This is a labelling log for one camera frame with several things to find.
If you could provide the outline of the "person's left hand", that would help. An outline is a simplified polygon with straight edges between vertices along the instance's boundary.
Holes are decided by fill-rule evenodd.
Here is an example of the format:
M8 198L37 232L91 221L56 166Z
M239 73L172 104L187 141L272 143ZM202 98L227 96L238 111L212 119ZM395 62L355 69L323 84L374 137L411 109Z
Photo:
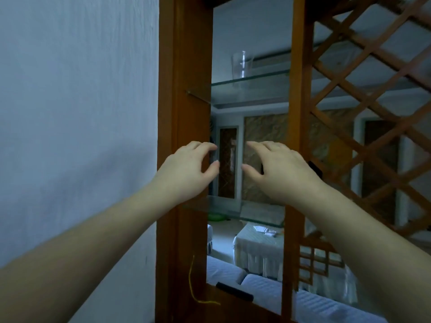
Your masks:
M167 157L150 183L150 189L170 206L188 201L204 189L200 188L199 172L204 158L217 146L210 142L192 141Z

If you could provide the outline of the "person's right hand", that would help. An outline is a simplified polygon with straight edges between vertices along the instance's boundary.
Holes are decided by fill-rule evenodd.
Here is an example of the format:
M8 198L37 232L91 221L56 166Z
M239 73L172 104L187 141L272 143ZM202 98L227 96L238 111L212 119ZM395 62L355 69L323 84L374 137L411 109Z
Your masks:
M273 141L247 141L247 146L259 156L263 172L269 175L268 193L272 200L297 209L309 197L316 196L325 183L309 167L299 152Z

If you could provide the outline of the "black remote control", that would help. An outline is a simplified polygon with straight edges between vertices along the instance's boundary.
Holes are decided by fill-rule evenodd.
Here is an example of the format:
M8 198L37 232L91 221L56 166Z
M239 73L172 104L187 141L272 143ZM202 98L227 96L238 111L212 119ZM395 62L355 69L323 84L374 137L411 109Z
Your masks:
M238 299L241 299L243 301L253 302L253 300L254 300L254 295L240 289L239 285L229 285L229 284L225 284L223 282L217 282L215 286L219 290L221 290L225 293L228 293L228 294L230 294L230 295L232 295Z

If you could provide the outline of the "clear glass cup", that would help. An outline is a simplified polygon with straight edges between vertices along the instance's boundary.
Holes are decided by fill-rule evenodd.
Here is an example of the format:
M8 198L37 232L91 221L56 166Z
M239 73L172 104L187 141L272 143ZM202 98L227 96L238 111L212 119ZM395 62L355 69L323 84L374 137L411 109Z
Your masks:
M233 80L243 79L250 75L254 57L249 52L241 50L231 56L231 71Z

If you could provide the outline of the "person's left forearm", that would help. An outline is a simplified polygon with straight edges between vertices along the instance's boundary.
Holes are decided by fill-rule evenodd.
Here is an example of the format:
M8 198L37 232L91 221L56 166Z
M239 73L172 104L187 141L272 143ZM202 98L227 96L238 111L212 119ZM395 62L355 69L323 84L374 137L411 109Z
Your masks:
M68 323L162 215L196 194L149 184L0 269L0 323Z

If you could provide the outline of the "wooden shelf frame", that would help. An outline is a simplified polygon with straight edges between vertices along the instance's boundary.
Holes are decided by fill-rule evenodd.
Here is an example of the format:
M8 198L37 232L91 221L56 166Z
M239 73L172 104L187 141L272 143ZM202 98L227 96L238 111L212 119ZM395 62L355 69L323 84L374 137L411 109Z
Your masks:
M210 108L189 96L187 87L210 83L212 73L213 1L159 0L159 101L157 168L181 144L193 139L209 141ZM293 82L285 142L310 159L308 101L311 96L313 29L304 22L305 0L293 5ZM207 217L175 207L156 225L156 323L239 323L242 315L251 323L295 323L294 289L299 277L299 224L304 216L292 207L293 227L287 228L281 315L245 302L206 284L207 254L204 242Z

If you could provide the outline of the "white striped sofa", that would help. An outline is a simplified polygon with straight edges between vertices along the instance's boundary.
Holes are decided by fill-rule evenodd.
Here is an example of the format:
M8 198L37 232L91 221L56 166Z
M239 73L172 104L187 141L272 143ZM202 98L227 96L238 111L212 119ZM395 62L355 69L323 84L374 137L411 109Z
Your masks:
M254 295L252 303L281 314L280 282L247 273L233 264L207 256L207 283L215 286L217 282L239 285L240 289ZM388 323L383 317L307 291L297 292L295 307L298 323Z

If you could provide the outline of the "table with white cloth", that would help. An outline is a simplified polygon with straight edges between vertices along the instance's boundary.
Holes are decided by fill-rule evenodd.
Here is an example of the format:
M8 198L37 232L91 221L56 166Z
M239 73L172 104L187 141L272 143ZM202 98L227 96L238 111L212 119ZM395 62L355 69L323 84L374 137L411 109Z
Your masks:
M249 273L282 282L284 235L275 238L257 233L248 222L234 237L234 264ZM345 304L358 302L356 278L340 255L314 249L314 273L300 269L298 288Z

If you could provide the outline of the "glass shelf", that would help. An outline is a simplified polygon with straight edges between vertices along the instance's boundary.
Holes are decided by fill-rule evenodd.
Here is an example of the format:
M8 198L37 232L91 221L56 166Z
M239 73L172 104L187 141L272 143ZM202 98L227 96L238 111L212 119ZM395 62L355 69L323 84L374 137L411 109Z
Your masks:
M289 98L290 70L200 85L186 92L217 109L285 103Z
M283 228L285 208L241 199L207 195L186 201L183 206L199 212L222 215L230 219Z

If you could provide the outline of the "person's right forearm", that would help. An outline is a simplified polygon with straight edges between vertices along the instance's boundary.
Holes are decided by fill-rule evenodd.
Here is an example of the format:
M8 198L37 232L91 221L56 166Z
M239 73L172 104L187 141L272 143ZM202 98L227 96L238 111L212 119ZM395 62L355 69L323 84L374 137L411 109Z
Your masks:
M322 231L389 323L431 323L431 255L324 183L283 193Z

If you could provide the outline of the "white papers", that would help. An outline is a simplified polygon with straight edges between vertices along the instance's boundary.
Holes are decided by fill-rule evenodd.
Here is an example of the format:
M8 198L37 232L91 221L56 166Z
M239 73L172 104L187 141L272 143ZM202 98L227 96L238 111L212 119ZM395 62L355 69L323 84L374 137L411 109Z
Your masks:
M272 238L275 238L275 237L278 235L278 232L277 232L277 231L272 230L272 229L269 229L269 228L267 228L267 227L263 227L263 226L253 226L253 228L254 228L254 230L255 230L257 233L260 233L260 234L263 234L263 235L266 235L266 236L269 236L269 237L272 237Z

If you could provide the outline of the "wooden lattice panel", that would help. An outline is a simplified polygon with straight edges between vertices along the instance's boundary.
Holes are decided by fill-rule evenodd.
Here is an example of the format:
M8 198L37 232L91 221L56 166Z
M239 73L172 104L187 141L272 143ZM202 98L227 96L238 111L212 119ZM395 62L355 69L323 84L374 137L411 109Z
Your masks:
M401 116L385 108L378 102L378 99L391 87L394 87L403 77L431 94L431 81L416 72L416 68L425 61L426 58L431 56L431 45L408 62L382 48L382 45L407 21L411 21L420 28L431 32L431 15L423 11L423 7L429 1L430 0L413 0L409 2L404 0L305 0L304 22L310 25L311 28L314 27L316 22L319 22L330 29L331 34L314 51L310 46L301 47L303 55L308 52L307 59L309 65L312 65L315 70L329 79L327 86L308 101L309 113L322 122L331 134L336 136L355 153L351 159L347 160L345 164L335 171L331 171L329 167L325 166L314 157L311 157L312 162L322 170L325 182L335 184L345 197L355 203L369 216L413 244L413 246L424 251L427 255L431 255L431 241L416 240L412 238L412 236L422 232L431 225L431 200L428 200L412 187L410 182L431 172L431 139L414 127L415 124L425 119L427 114L431 113L431 100L420 106L417 110L414 110L412 114ZM354 31L351 26L368 8L375 4L394 13L396 19L378 37L367 39ZM345 69L335 73L327 68L320 58L337 42L340 36L343 36L344 39L347 39L360 48L361 52ZM363 64L368 57L377 59L383 65L394 71L394 74L384 83L381 83L372 93L366 93L347 80L347 77ZM358 102L358 105L341 119L332 119L317 107L336 87L342 89ZM390 122L392 128L371 143L360 144L352 136L347 134L345 127L351 124L354 119L360 114L363 114L366 110L370 110L380 119ZM378 151L380 151L382 147L388 145L396 137L403 136L428 152L430 158L420 163L418 166L399 174L391 169L378 156ZM355 167L364 163L369 163L380 172L385 178L386 183L365 198L362 198L362 196L357 195L355 191L349 189L347 185L342 182L342 177ZM424 211L424 214L402 226L396 227L389 223L373 206L386 198L393 191L400 191L405 194Z

